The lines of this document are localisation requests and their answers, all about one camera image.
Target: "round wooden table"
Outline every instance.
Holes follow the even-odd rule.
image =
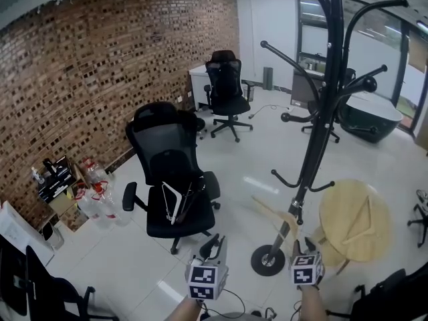
[[[391,244],[391,218],[387,204],[374,188],[354,180],[337,181],[320,204],[325,239],[345,259],[339,274],[353,261],[382,257]]]

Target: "person's arm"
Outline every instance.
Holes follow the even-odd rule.
[[[302,289],[302,312],[300,321],[327,321],[327,313],[320,292],[314,286],[300,286]]]
[[[186,297],[165,321],[197,321],[200,312],[196,300]]]

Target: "brick wall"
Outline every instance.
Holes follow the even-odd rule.
[[[155,100],[193,104],[188,70],[238,52],[236,0],[63,0],[0,31],[0,199],[34,226],[50,209],[31,166],[66,154],[108,164]]]

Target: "black chair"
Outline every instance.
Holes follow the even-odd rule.
[[[355,291],[361,293],[361,299],[354,303],[351,314],[327,310],[327,315],[352,321],[414,320],[428,314],[424,293],[427,285],[428,263],[408,276],[401,269],[377,284],[368,295],[364,286],[358,286]]]
[[[236,121],[238,114],[250,110],[249,102],[243,97],[241,88],[241,61],[237,60],[230,50],[216,51],[205,67],[211,81],[211,85],[204,87],[208,106],[215,115],[227,116],[227,120],[214,119],[214,125],[218,122],[222,125],[211,131],[211,137],[215,138],[216,132],[229,127],[235,136],[235,142],[239,142],[234,126],[246,126],[253,130],[252,125]]]
[[[203,233],[214,227],[212,208],[220,204],[219,183],[212,172],[204,173],[196,159],[197,118],[194,114],[177,111],[169,102],[154,102],[139,108],[134,120],[126,127],[126,135],[140,159],[146,184],[151,186],[146,205],[136,196],[136,183],[126,186],[123,209],[132,211],[134,204],[147,212],[147,234],[157,238],[174,239],[171,253],[177,254],[181,237]],[[162,184],[168,183],[186,193],[190,182],[199,187],[184,219],[171,225],[167,219]]]
[[[425,199],[425,197],[422,195],[422,194],[420,194],[420,190],[418,190],[416,193],[417,193],[417,196],[418,196],[418,198],[419,198],[419,200],[420,200],[420,202],[423,204],[423,205],[428,205],[428,203],[427,203],[427,200]],[[421,247],[424,243],[425,243],[425,238],[427,237],[427,229],[428,229],[428,215],[425,213],[425,211],[422,209],[422,207],[420,206],[420,205],[418,205],[418,204],[416,204],[414,207],[413,207],[413,210],[414,211],[416,211],[416,210],[418,210],[419,212],[420,212],[420,214],[421,214],[421,216],[422,216],[422,219],[419,219],[419,220],[409,220],[408,222],[407,222],[407,226],[410,226],[412,223],[418,223],[418,224],[421,224],[422,226],[423,226],[423,236],[422,236],[422,241],[420,242],[420,243],[418,243],[417,244],[417,247]]]
[[[344,81],[344,86],[346,86],[348,83],[350,83],[351,81],[353,81],[356,77],[356,72],[355,70],[353,70],[352,68],[347,68],[346,69],[346,75],[345,75],[345,81]],[[349,96],[345,96],[344,98],[342,98],[338,104],[337,110],[339,112],[340,109],[343,108],[344,105],[346,105],[346,103],[348,102],[350,98]],[[309,113],[313,114],[316,111],[316,105],[315,105],[315,101],[309,101],[308,103],[308,111]],[[314,126],[304,126],[302,127],[302,132],[305,132],[305,130],[311,130],[313,129]],[[334,127],[332,127],[331,131],[330,131],[330,135],[334,137],[334,142],[336,144],[338,144],[340,142],[340,137],[334,132]]]
[[[90,294],[95,292],[93,287],[88,287],[85,297],[82,298],[69,281],[50,276],[30,246],[27,246],[26,255],[27,277],[25,281],[21,281],[21,284],[26,287],[31,321],[90,321],[92,319],[119,321],[117,316],[98,316],[88,313]],[[79,315],[68,312],[65,302],[77,304]]]

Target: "wire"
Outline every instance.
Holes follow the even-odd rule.
[[[266,104],[266,105],[264,105],[263,107],[261,107],[256,113],[254,113],[254,114],[250,114],[249,116],[248,116],[248,118],[249,119],[252,119],[252,118],[254,118],[255,117],[255,115],[258,113],[258,112],[260,112],[263,108],[265,108],[265,107],[270,107],[270,109],[271,110],[276,110],[276,109],[278,109],[278,107],[280,107],[280,108],[287,108],[288,109],[288,111],[289,112],[291,112],[291,108],[290,107],[287,107],[287,106],[281,106],[281,105],[279,105],[279,104]]]
[[[297,304],[297,303],[300,303],[299,308],[296,308],[296,304]],[[302,309],[302,301],[297,301],[297,302],[294,304],[293,309],[295,310],[295,312],[293,313],[292,317],[290,318],[290,321],[293,321],[293,317],[294,317],[297,313],[299,313],[299,318],[298,318],[298,319],[300,320],[300,313],[301,313],[301,309]]]
[[[216,310],[214,310],[214,309],[209,309],[209,308],[207,308],[207,305],[206,305],[204,302],[200,303],[200,301],[199,301],[199,300],[196,300],[196,303],[198,303],[198,305],[199,305],[202,309],[204,309],[205,313],[207,313],[207,314],[208,314],[208,311],[210,311],[210,312],[217,313],[218,315],[220,315],[220,316],[222,316],[222,317],[224,317],[224,318],[229,318],[229,319],[236,319],[236,318],[240,318],[240,317],[242,317],[242,316],[245,314],[245,304],[243,303],[243,300],[242,300],[242,299],[241,299],[237,294],[235,294],[234,292],[231,292],[230,290],[227,290],[227,289],[223,289],[223,290],[224,290],[224,291],[226,291],[226,292],[229,292],[230,294],[233,294],[233,295],[235,295],[236,297],[238,297],[238,298],[239,298],[239,301],[241,301],[242,306],[243,306],[243,312],[242,312],[240,315],[238,315],[238,316],[234,316],[234,317],[226,316],[226,315],[223,315],[222,313],[219,313],[218,311],[216,311]]]

